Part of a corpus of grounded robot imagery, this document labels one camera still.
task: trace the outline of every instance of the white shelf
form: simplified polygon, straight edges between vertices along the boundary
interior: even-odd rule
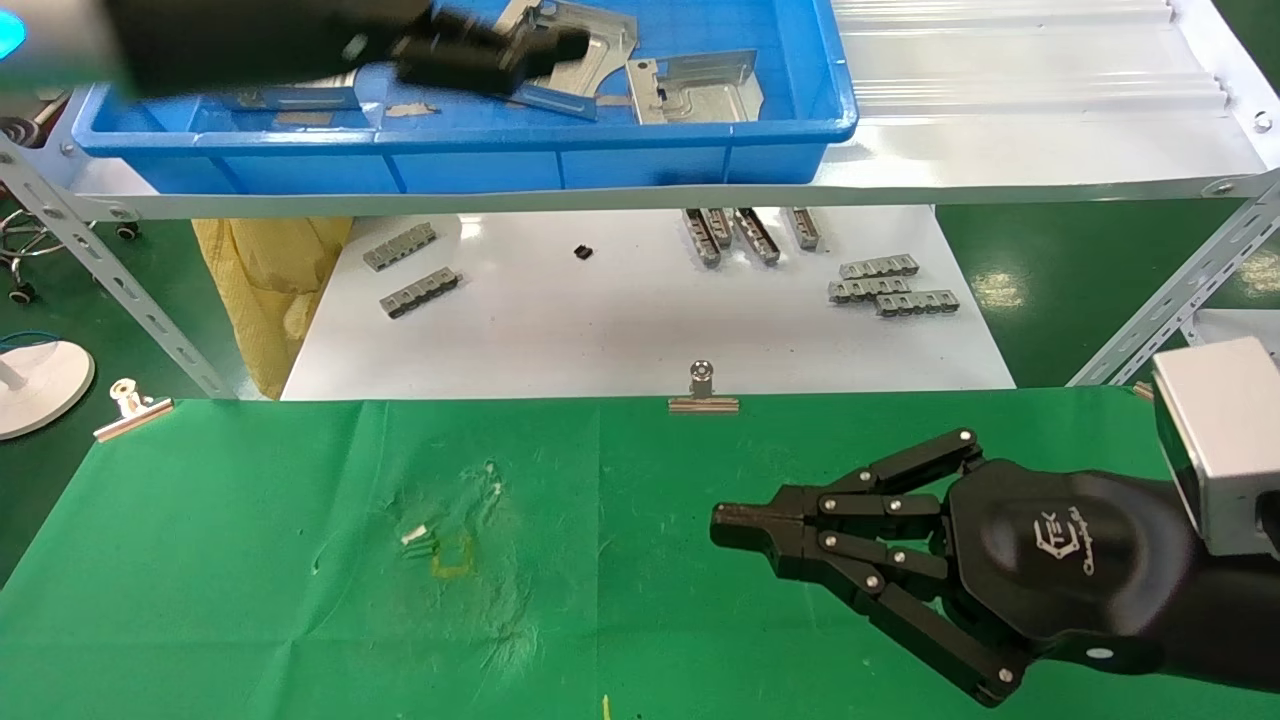
[[[673,396],[710,360],[724,395],[1014,387],[927,208],[815,211],[801,252],[762,209],[783,258],[741,242],[708,270],[678,211],[434,215],[357,220],[284,391],[285,400]],[[361,255],[430,220],[440,238],[374,273]],[[586,260],[573,249],[586,243]],[[951,290],[954,315],[877,318],[835,306],[841,263],[910,252],[919,290]],[[443,265],[457,290],[392,320],[378,301]]]
[[[1253,129],[1280,100],[1212,0],[833,4],[863,117],[806,186],[173,196],[119,160],[37,164],[104,220],[1256,196],[1280,168],[1280,129]]]

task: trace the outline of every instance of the blue cable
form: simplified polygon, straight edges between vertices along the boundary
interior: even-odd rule
[[[38,337],[41,340],[37,341],[37,342],[28,342],[28,343],[23,343],[23,345],[17,345],[17,343],[12,342],[13,340],[19,338],[19,337]],[[46,342],[58,342],[60,340],[63,340],[63,338],[55,336],[54,333],[46,333],[45,331],[20,331],[20,332],[9,333],[9,334],[6,334],[4,337],[0,337],[0,351],[15,350],[18,347],[26,347],[28,345],[44,345]]]

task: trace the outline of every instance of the robotic hand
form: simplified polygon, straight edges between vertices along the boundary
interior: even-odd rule
[[[955,473],[942,501],[908,495]],[[1280,692],[1280,562],[1211,555],[1167,482],[984,460],[960,429],[768,505],[717,505],[710,536],[824,585],[986,706],[1042,659]]]
[[[164,96],[392,61],[402,82],[509,95],[589,42],[532,23],[500,35],[431,0],[10,0],[0,87],[113,81]]]

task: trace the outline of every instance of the green cloth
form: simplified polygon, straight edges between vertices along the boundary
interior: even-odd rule
[[[970,427],[1161,477],[1115,388],[183,401],[97,446],[0,592],[0,717],[989,717],[826,591],[712,546],[717,501]],[[1280,698],[1043,662],[1005,717],[1265,717]]]

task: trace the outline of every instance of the chair caster wheel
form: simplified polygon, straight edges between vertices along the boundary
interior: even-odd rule
[[[22,283],[9,291],[9,300],[18,305],[31,305],[36,300],[36,288],[31,287],[31,283]]]

